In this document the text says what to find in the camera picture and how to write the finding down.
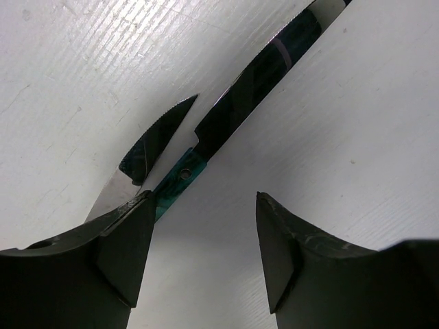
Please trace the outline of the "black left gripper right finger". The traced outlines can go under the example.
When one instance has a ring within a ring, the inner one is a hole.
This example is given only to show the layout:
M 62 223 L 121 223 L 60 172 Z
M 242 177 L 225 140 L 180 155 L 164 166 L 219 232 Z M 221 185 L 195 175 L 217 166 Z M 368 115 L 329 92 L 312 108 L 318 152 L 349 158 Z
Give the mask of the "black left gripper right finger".
M 343 241 L 257 193 L 270 312 L 279 328 L 437 328 L 438 242 L 374 251 Z

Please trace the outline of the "pink handled knife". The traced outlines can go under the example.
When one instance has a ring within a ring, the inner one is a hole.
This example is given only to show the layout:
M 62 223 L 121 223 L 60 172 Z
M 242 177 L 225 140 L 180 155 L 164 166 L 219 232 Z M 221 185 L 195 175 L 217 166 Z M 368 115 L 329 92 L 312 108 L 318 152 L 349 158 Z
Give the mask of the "pink handled knife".
M 195 94 L 177 103 L 141 135 L 107 181 L 85 219 L 86 222 L 125 204 L 139 193 L 197 98 Z

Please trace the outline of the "green patterned handle utensil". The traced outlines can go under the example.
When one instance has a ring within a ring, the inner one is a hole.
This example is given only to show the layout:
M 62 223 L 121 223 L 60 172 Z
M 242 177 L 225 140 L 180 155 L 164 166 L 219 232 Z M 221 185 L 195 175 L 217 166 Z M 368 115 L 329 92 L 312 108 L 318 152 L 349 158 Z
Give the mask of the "green patterned handle utensil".
M 320 37 L 311 10 L 303 10 L 258 53 L 195 128 L 189 148 L 154 189 L 160 219 L 204 170 L 207 162 Z

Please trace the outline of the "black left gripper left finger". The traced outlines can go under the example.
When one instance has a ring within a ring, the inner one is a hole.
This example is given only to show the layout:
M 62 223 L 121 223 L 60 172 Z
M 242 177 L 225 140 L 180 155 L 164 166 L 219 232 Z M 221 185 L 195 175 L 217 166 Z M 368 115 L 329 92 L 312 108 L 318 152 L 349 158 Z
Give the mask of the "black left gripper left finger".
M 25 249 L 1 252 L 2 328 L 126 328 L 155 222 L 145 191 Z

